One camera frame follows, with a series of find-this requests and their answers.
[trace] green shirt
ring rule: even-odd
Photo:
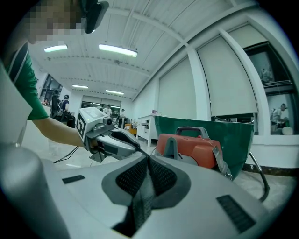
[[[41,101],[38,98],[36,89],[37,79],[34,74],[34,70],[31,68],[31,57],[27,54],[25,64],[15,82],[15,87],[19,93],[23,96],[26,102],[32,107],[32,111],[28,117],[28,120],[41,120],[48,117]]]

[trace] black headset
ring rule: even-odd
[[[109,3],[106,1],[98,2],[97,0],[81,0],[80,7],[82,18],[85,18],[84,30],[90,34],[100,25]]]

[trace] green bin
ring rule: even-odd
[[[254,125],[244,123],[155,116],[155,125],[158,136],[160,134],[174,134],[178,127],[183,126],[204,127],[210,139],[220,142],[223,160],[228,164],[233,179],[238,176],[246,162],[254,135]],[[198,132],[183,131],[182,135],[197,137]]]

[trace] ceiling light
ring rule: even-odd
[[[73,84],[73,87],[88,89],[88,86],[83,86],[83,85],[75,85],[75,84]]]
[[[120,47],[114,47],[114,46],[100,44],[99,45],[99,49],[100,50],[113,51],[113,52],[125,54],[127,56],[132,56],[132,57],[136,57],[137,56],[137,52],[136,51],[132,51],[132,50],[128,50],[128,49],[124,49],[124,48],[120,48]]]
[[[49,48],[46,48],[44,51],[45,52],[52,52],[52,51],[56,51],[56,50],[65,50],[65,49],[67,49],[67,45],[49,47]]]
[[[114,93],[114,94],[119,94],[119,95],[123,95],[122,92],[117,92],[117,91],[109,91],[109,90],[106,90],[106,92],[108,92],[108,93]]]

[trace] toolbox handle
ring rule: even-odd
[[[210,139],[209,135],[204,127],[192,127],[192,126],[179,127],[179,128],[177,128],[175,134],[182,135],[182,132],[184,130],[199,131],[202,139],[208,139],[208,140]]]

